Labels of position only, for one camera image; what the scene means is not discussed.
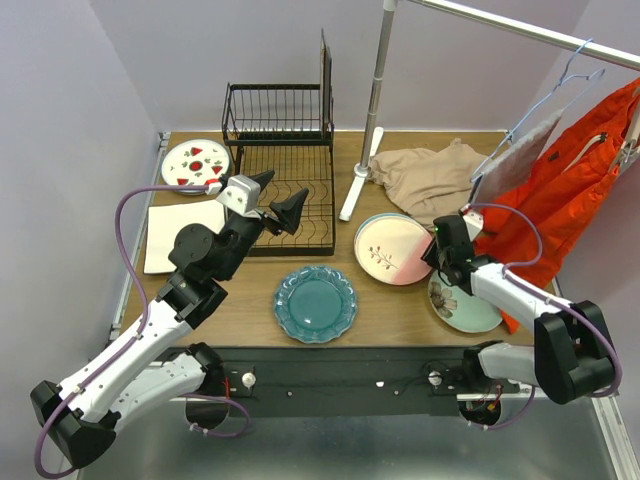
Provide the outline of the mint green plate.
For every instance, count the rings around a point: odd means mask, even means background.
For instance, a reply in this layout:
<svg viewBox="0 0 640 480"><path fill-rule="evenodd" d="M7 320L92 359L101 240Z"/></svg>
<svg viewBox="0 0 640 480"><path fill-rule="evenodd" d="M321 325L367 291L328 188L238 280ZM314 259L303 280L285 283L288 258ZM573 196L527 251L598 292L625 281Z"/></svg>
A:
<svg viewBox="0 0 640 480"><path fill-rule="evenodd" d="M486 333L502 323L499 310L492 304L446 285L437 275L429 279L428 295L436 315L463 333Z"/></svg>

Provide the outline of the pink plate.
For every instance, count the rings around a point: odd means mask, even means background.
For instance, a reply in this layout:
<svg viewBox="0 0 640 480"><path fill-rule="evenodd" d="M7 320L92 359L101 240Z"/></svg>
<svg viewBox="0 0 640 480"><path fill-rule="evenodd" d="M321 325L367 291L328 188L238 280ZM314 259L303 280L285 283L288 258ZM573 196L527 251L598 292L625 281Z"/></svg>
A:
<svg viewBox="0 0 640 480"><path fill-rule="evenodd" d="M354 249L361 268L374 279L394 286L411 285L423 280L431 268L421 256L432 240L422 226L406 233L397 233L382 249Z"/></svg>

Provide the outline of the beige plate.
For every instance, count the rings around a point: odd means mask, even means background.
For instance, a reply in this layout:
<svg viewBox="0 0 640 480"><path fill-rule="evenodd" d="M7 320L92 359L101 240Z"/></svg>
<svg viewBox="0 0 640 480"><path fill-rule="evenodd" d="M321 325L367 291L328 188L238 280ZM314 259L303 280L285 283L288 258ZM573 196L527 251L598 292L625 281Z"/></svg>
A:
<svg viewBox="0 0 640 480"><path fill-rule="evenodd" d="M356 230L354 249L382 249L397 234L406 233L420 224L407 215L399 213L380 213L366 219Z"/></svg>

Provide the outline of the teal scalloped plate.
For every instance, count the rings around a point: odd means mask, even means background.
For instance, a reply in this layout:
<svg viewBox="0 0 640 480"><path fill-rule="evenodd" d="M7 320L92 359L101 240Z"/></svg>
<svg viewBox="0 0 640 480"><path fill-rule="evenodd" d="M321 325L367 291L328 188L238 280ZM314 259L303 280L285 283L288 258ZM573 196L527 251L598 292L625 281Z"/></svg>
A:
<svg viewBox="0 0 640 480"><path fill-rule="evenodd" d="M278 325L303 344L326 344L349 330L358 313L356 290L339 270L310 265L287 275L274 294Z"/></svg>

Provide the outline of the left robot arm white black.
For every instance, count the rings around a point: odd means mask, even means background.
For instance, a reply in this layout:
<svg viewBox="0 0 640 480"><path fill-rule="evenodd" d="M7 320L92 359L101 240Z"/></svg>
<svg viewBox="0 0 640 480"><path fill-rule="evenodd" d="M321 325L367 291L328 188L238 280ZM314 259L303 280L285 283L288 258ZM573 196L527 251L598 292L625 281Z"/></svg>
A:
<svg viewBox="0 0 640 480"><path fill-rule="evenodd" d="M41 427L34 451L37 473L57 478L42 463L51 440L70 464L82 469L100 458L126 426L176 397L232 405L220 356L193 344L166 366L149 365L175 341L207 320L227 296L229 281L263 231L294 234L309 194L303 188L268 211L258 200L275 173L224 176L200 186L229 215L219 232L191 223L177 233L168 256L175 270L141 316L90 363L55 383L40 382L30 399Z"/></svg>

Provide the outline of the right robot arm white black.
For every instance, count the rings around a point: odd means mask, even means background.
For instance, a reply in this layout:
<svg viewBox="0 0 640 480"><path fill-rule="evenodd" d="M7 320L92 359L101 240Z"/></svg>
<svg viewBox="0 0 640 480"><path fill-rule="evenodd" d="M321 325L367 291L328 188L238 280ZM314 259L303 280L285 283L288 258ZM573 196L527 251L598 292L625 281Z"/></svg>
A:
<svg viewBox="0 0 640 480"><path fill-rule="evenodd" d="M476 254L465 215L435 220L422 259L451 286L490 303L533 335L529 347L494 341L468 349L459 370L467 389L480 392L495 380L513 380L540 388L560 405L618 390L622 367L601 309L553 295Z"/></svg>

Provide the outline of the silver clothes rack stand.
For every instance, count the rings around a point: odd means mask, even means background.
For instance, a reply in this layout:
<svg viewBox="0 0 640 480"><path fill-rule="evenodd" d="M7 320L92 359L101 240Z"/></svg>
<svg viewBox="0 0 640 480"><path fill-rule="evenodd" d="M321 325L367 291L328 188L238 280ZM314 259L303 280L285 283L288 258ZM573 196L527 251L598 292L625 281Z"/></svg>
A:
<svg viewBox="0 0 640 480"><path fill-rule="evenodd" d="M593 41L579 39L568 34L556 32L548 28L536 26L495 13L490 13L453 1L419 1L417 4L425 8L488 25L493 28L552 45L563 50L572 51L589 58L604 61L612 65L625 67L635 71L639 69L639 57L637 55L601 45ZM367 108L362 153L359 162L354 166L354 178L339 212L339 219L343 222L348 222L352 218L369 172L370 159L376 153L384 135L384 129L377 125L377 113L394 15L397 7L398 3L396 1L385 1L383 3L382 25L372 77L371 93Z"/></svg>

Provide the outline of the beige cloth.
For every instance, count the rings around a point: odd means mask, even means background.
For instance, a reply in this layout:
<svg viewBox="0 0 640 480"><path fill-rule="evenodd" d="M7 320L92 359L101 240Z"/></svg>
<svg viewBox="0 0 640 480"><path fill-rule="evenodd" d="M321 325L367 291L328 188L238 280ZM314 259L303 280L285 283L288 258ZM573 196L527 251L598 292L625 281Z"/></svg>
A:
<svg viewBox="0 0 640 480"><path fill-rule="evenodd" d="M456 138L440 151L380 152L370 161L369 180L382 186L394 205L431 231L435 219L455 214L467 203L471 174L485 159Z"/></svg>

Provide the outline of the orange garment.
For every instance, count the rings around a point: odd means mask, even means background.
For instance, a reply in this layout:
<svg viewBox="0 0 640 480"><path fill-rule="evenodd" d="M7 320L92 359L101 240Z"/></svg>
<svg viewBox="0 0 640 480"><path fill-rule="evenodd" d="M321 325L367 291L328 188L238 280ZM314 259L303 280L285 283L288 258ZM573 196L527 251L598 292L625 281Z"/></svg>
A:
<svg viewBox="0 0 640 480"><path fill-rule="evenodd" d="M538 262L512 271L538 287L550 284L619 176L615 159L638 107L634 80L567 128L538 158L527 182L497 199L535 227L510 211L484 209L485 233L475 242L476 252L504 264L527 261L537 255L541 240Z"/></svg>

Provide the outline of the grey cloth on hanger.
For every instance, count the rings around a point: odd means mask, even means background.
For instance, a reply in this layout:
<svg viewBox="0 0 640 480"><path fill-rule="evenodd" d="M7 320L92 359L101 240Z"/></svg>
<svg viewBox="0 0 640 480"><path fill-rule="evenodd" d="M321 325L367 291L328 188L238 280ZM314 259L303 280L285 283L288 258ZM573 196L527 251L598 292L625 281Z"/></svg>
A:
<svg viewBox="0 0 640 480"><path fill-rule="evenodd" d="M563 113L563 109L556 110L497 157L489 159L480 168L469 201L491 203L524 184Z"/></svg>

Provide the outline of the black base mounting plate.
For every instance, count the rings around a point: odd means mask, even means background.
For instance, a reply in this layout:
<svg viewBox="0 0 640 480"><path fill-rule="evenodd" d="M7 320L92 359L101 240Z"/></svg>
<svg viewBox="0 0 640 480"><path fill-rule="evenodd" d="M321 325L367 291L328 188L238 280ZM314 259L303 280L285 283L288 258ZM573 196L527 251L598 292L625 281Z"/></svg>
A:
<svg viewBox="0 0 640 480"><path fill-rule="evenodd" d="M458 416L465 401L517 394L471 384L461 347L218 347L231 395L258 418Z"/></svg>

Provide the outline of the aluminium rail frame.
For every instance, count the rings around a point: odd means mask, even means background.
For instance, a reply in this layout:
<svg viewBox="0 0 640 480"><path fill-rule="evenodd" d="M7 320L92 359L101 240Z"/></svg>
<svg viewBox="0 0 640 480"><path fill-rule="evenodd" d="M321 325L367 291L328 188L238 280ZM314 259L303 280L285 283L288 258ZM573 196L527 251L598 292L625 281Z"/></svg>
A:
<svg viewBox="0 0 640 480"><path fill-rule="evenodd" d="M277 282L308 264L305 257L247 260L214 317L189 342L273 355L380 353L391 364L402 354L448 354L482 341L446 325L427 300L427 286L392 287L368 276L353 253L358 225L389 211L375 185L353 218L338 222L335 251L319 263L354 284L354 326L327 345L289 338L272 311ZM561 407L537 399L514 426L483 432L459 417L425 415L256 418L236 440L190 433L180 403L164 403L136 421L84 479L632 479L637 459L614 400L581 400Z"/></svg>

